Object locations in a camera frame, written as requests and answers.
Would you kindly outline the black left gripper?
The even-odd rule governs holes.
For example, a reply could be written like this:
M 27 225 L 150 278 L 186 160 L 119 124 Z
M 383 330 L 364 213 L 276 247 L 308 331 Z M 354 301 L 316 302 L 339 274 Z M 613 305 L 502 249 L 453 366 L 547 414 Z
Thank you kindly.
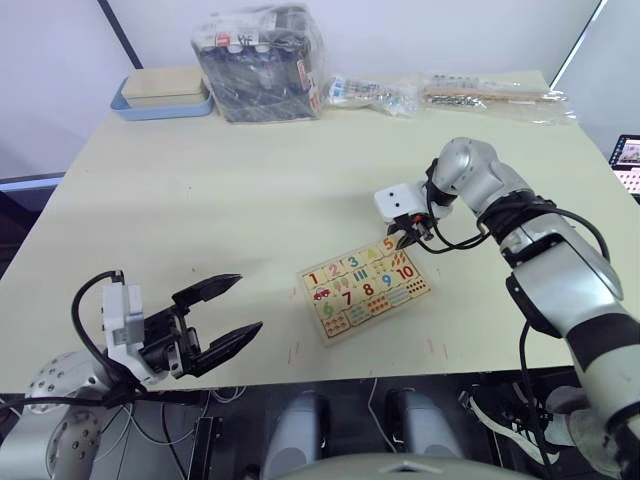
M 144 319 L 139 353 L 154 373 L 169 373 L 176 379 L 186 375 L 199 378 L 231 360 L 256 337 L 262 322 L 232 330 L 201 351 L 196 329 L 186 323 L 191 306 L 224 294 L 242 278 L 234 273 L 201 280 L 173 294 L 174 305 Z

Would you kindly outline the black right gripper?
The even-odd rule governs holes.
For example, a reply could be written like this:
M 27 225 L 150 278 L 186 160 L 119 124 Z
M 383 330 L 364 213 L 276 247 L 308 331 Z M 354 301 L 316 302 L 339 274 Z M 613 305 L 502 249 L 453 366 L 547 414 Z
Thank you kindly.
M 403 214 L 393 219 L 392 224 L 387 228 L 386 235 L 402 233 L 396 242 L 397 250 L 408 248 L 413 244 L 425 246 L 426 242 L 433 238 L 432 229 L 435 224 L 435 219 L 428 213 Z

